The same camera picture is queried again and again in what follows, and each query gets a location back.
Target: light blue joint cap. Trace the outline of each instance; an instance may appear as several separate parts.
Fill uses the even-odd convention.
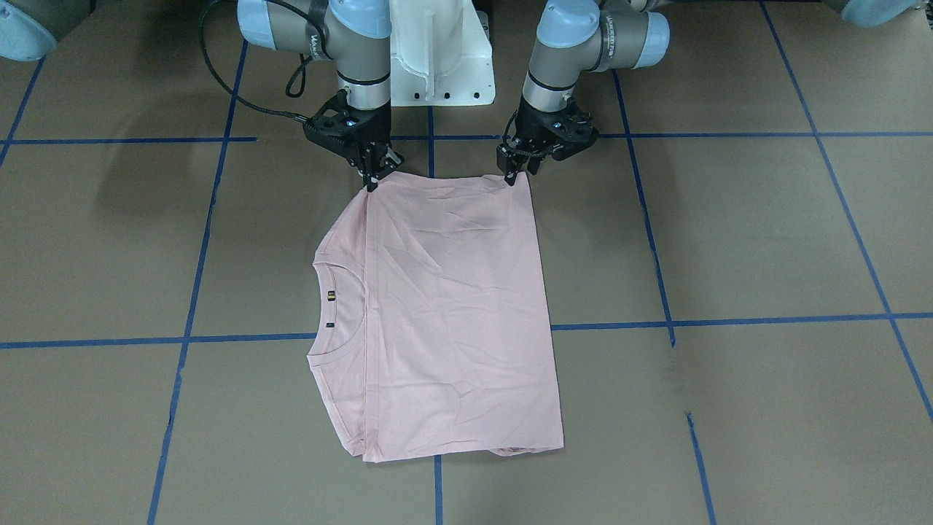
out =
[[[667,46],[671,43],[671,26],[661,13],[648,13],[648,34],[638,62],[632,69],[657,64],[664,58]]]
[[[247,42],[275,49],[266,0],[240,0],[236,3],[236,20],[240,24],[240,33],[243,33]]]
[[[842,10],[842,19],[858,27],[874,27],[890,21],[914,3],[914,0],[851,0]]]
[[[573,48],[599,27],[599,7],[592,0],[549,0],[537,25],[537,39],[549,48]]]
[[[52,33],[16,6],[0,2],[0,56],[32,62],[46,56],[58,42]]]
[[[327,5],[334,18],[354,33],[369,38],[392,34],[389,0],[330,0]]]

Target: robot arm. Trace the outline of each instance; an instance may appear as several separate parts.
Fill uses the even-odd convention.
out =
[[[571,94],[583,71],[654,65],[670,39],[667,20],[635,11],[626,0],[550,0],[537,27],[537,40],[512,116],[515,135],[503,135],[496,149],[509,184],[525,163],[537,169],[548,155],[562,161],[589,148],[599,132]]]
[[[266,0],[240,0],[240,30],[259,46],[334,61],[339,90],[303,123],[304,134],[345,158],[372,191],[404,161],[389,139],[388,0],[285,2],[307,17]]]

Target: gray floor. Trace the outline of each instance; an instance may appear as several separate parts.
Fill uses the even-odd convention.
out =
[[[498,4],[495,104],[396,111],[408,171],[495,170],[542,2]],[[533,180],[566,448],[373,466],[304,360],[358,177],[230,107],[199,8],[102,7],[0,64],[0,522],[933,523],[922,11],[665,9],[661,64],[578,87],[606,137]],[[332,93],[315,64],[285,99],[295,57],[231,9],[209,29],[243,95]]]

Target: white plastic bracket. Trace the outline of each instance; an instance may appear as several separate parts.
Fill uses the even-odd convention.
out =
[[[389,0],[392,106],[495,99],[493,47],[470,0]]]

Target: pink shirt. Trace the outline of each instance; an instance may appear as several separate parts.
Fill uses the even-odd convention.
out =
[[[308,362],[363,461],[564,446],[528,180],[395,172],[315,253]]]

